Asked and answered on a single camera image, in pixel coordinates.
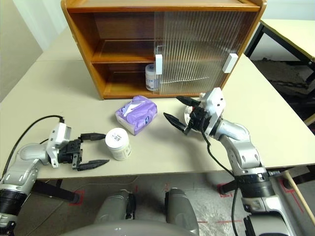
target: purple tissue box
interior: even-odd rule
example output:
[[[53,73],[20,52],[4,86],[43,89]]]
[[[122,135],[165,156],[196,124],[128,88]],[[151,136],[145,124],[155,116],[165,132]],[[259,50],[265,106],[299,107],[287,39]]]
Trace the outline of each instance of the purple tissue box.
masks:
[[[133,135],[146,127],[158,113],[154,102],[144,96],[135,96],[115,112],[117,121]]]

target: white plastic container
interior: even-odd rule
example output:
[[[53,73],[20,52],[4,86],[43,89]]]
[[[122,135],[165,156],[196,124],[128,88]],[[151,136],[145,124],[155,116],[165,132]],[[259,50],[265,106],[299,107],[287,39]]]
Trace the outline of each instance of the white plastic container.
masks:
[[[148,64],[146,66],[146,87],[149,91],[158,90],[158,79],[156,76],[154,64]]]
[[[127,132],[122,128],[114,128],[106,134],[105,143],[118,161],[126,160],[131,154],[131,146]]]

